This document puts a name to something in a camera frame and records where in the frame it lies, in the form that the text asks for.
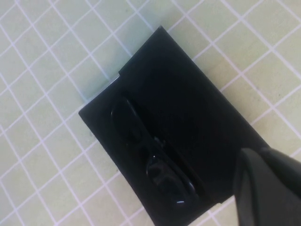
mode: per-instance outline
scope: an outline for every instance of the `black case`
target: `black case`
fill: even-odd
[[[158,28],[119,74],[79,114],[154,224],[188,225],[232,196],[237,153],[268,145],[168,33]],[[142,143],[127,142],[116,129],[112,110],[122,99],[130,101],[150,134]],[[127,126],[127,114],[119,116]],[[148,139],[159,140],[159,149],[191,180],[197,193],[193,202],[173,205],[149,179]]]

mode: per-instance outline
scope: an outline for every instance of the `glossy black plastic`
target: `glossy black plastic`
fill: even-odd
[[[158,28],[119,74],[79,114],[155,225],[188,225],[233,195],[239,150],[268,145],[168,33]]]

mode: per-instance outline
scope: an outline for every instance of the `grid paper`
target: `grid paper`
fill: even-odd
[[[6,203],[0,225],[151,225],[134,192],[77,115],[116,79],[160,24],[271,146],[301,160],[298,1],[248,0],[244,6],[234,0],[0,4],[0,198]],[[101,37],[93,36],[94,31]],[[43,66],[56,77],[46,75]],[[78,150],[76,155],[63,140]],[[66,150],[56,151],[56,144]],[[45,176],[38,174],[38,161],[48,162]],[[82,184],[88,182],[83,191]],[[60,205],[60,199],[67,204]],[[191,225],[229,224],[237,224],[233,197]]]

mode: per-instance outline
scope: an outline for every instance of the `white grid line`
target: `white grid line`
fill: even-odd
[[[22,224],[23,226],[25,226],[25,224],[24,224],[24,222],[22,221],[22,218],[20,217],[18,211],[16,211],[16,207],[15,207],[13,201],[11,200],[10,195],[8,194],[8,192],[7,192],[6,188],[5,188],[5,186],[3,185],[2,181],[0,181],[0,185],[1,185],[1,187],[2,187],[2,189],[3,189],[3,191],[4,191],[4,193],[5,193],[5,195],[7,196],[10,205],[11,205],[11,206],[13,207],[13,209],[14,209],[14,213],[16,213],[16,215],[17,215],[19,221],[21,222],[21,224]]]
[[[292,129],[292,131],[297,135],[298,138],[301,139],[301,136],[300,134],[298,133],[298,131],[288,122],[288,120],[283,116],[281,115],[281,113],[275,108],[275,106],[273,106],[270,101],[260,92],[256,89],[256,87],[244,76],[244,73],[247,71],[247,70],[244,70],[243,72],[241,72],[236,66],[235,64],[215,45],[215,43],[206,35],[206,33],[197,26],[197,24],[189,17],[189,15],[187,13],[185,13],[185,11],[177,4],[177,2],[175,2],[174,0],[172,0],[172,2],[180,9],[180,11],[182,11],[182,13],[186,16],[186,18],[189,19],[189,21],[198,29],[198,31],[210,42],[210,45],[214,46],[218,52],[220,52],[220,54],[231,64],[231,66],[238,72],[238,76],[233,79],[232,81],[230,81],[230,83],[232,83],[233,81],[235,81],[239,76],[242,76],[247,82],[248,84],[258,92],[258,94],[267,102],[267,104],[270,106],[270,108],[272,110],[274,110],[278,116],[287,124],[287,126]],[[278,58],[280,58],[280,60],[283,61],[283,63],[291,70],[293,71],[296,76],[298,76],[299,78],[301,78],[300,74],[285,60],[283,59],[282,56],[280,56],[280,54],[278,54],[276,51],[275,51],[275,47],[277,45],[279,45],[282,41],[284,41],[291,33],[295,32],[297,29],[299,29],[300,25],[295,28],[293,31],[290,32],[289,35],[286,35],[285,37],[283,37],[278,43],[277,45],[275,46],[271,46],[269,43],[267,43],[267,41],[259,34],[255,31],[255,29],[253,29],[245,20],[244,20],[244,16],[246,16],[248,13],[251,12],[251,10],[247,11],[243,16],[239,15],[234,9],[231,8],[231,6],[225,2],[224,0],[221,0],[221,2],[227,7],[230,9],[230,11],[238,18],[238,22],[242,22],[243,24],[245,24],[264,44],[266,44],[266,46],[268,46],[269,48],[269,51],[270,52],[273,52],[276,56],[278,56]],[[262,1],[259,1],[255,6],[252,7],[252,10],[257,7],[259,4],[261,4]],[[214,215],[212,215],[211,211],[208,212],[212,219],[218,224],[219,222],[216,220],[216,218],[214,217]]]
[[[23,56],[20,54],[19,50],[15,47],[14,43],[12,42],[12,40],[10,39],[10,37],[8,36],[8,34],[6,33],[6,31],[3,29],[2,25],[0,25],[1,29],[3,30],[3,32],[5,33],[5,35],[7,36],[7,38],[9,39],[9,41],[12,43],[15,51],[17,52],[17,54],[20,56],[20,58],[22,59],[23,63],[25,64],[25,66],[28,68],[28,64],[26,63],[26,61],[23,59]],[[37,84],[39,85],[39,87],[41,88],[41,90],[44,92],[44,89],[42,88],[41,84],[39,83],[39,81],[35,78],[34,74],[32,73],[31,69],[28,68],[29,72],[32,74],[33,78],[35,79],[35,81],[37,82]],[[21,107],[20,103],[18,102],[17,98],[15,97],[15,95],[13,94],[13,92],[9,89],[9,91],[11,92],[12,96],[14,97],[15,101],[17,102],[19,108],[21,109],[22,113],[24,114],[24,110]],[[54,107],[54,109],[58,112],[58,110],[55,108],[54,104],[52,103],[51,99],[48,97],[48,95],[46,95],[48,101],[51,103],[51,105]],[[36,131],[35,127],[33,126],[32,122],[30,121],[30,119],[28,118],[28,116],[26,114],[24,114],[26,120],[28,121],[28,123],[30,124],[31,128],[33,129],[33,131],[35,132],[36,136],[39,138],[39,140],[41,141],[42,138],[40,137],[39,133]],[[72,193],[73,197],[75,198],[76,202],[80,204],[80,201],[78,199],[78,197],[76,196],[75,192],[73,191],[73,189],[71,188],[70,184],[68,183],[67,179],[65,178],[65,176],[63,175],[63,173],[60,171],[60,168],[58,167],[56,161],[54,160],[52,154],[50,153],[50,151],[48,150],[48,147],[44,144],[44,142],[42,142],[43,147],[46,149],[50,159],[52,160],[52,162],[54,163],[55,167],[58,169],[58,171],[60,172],[61,177],[63,178],[63,181],[66,183],[67,187],[69,188],[70,192]],[[86,213],[86,211],[84,210],[84,208],[81,206],[81,209],[83,210],[84,214],[86,215],[87,219],[89,220],[89,223],[91,225],[93,225],[89,215]]]
[[[9,145],[10,145],[11,149],[13,150],[13,152],[14,152],[15,156],[17,157],[17,159],[18,159],[18,162],[19,162],[19,163],[20,163],[20,165],[22,166],[22,169],[24,170],[24,172],[25,172],[25,174],[26,174],[27,178],[29,179],[29,181],[30,181],[30,184],[32,185],[33,189],[35,190],[35,192],[34,192],[34,193],[35,193],[35,194],[38,196],[38,198],[39,198],[39,199],[40,199],[40,201],[42,202],[42,205],[45,207],[45,210],[46,210],[46,211],[47,211],[47,213],[49,214],[49,216],[50,216],[51,220],[52,220],[52,221],[55,223],[55,219],[54,219],[54,217],[52,216],[52,214],[51,214],[51,212],[50,212],[50,210],[49,210],[48,206],[46,205],[46,203],[45,203],[44,199],[43,199],[43,198],[42,198],[42,196],[40,195],[40,192],[38,191],[38,189],[37,189],[36,185],[34,184],[34,182],[33,182],[32,178],[31,178],[31,176],[30,176],[29,172],[27,171],[27,169],[26,169],[26,167],[24,166],[23,162],[20,160],[20,156],[19,156],[19,155],[18,155],[18,153],[16,152],[16,150],[15,150],[15,148],[14,148],[13,144],[11,143],[11,141],[10,141],[9,137],[6,135],[6,133],[5,133],[5,132],[4,132],[3,134],[4,134],[4,137],[6,138],[7,142],[9,143]],[[14,210],[15,210],[16,214],[19,216],[18,212],[16,211],[16,207],[15,207],[15,205],[13,205],[13,207],[14,207]]]
[[[86,150],[85,152],[89,151],[95,144],[97,143],[97,141],[94,141]],[[66,166],[64,166],[61,171],[64,172],[70,165],[72,165],[78,158],[80,158],[81,156],[83,156],[83,153],[79,154],[77,157],[75,157],[71,162],[69,162]],[[117,175],[119,175],[120,172],[118,171],[113,177],[111,177],[106,183],[109,183],[111,180],[113,180]],[[5,221],[8,217],[10,217],[12,214],[15,213],[15,211],[17,211],[18,209],[20,209],[22,206],[24,206],[33,196],[35,196],[37,194],[37,192],[40,192],[41,190],[43,190],[48,184],[50,184],[57,176],[60,176],[60,172],[58,171],[54,176],[52,176],[51,179],[49,179],[45,184],[43,184],[39,189],[37,189],[36,192],[34,192],[32,195],[30,195],[26,200],[23,201],[23,203],[21,203],[14,211],[12,211],[7,217],[5,217],[1,222]]]

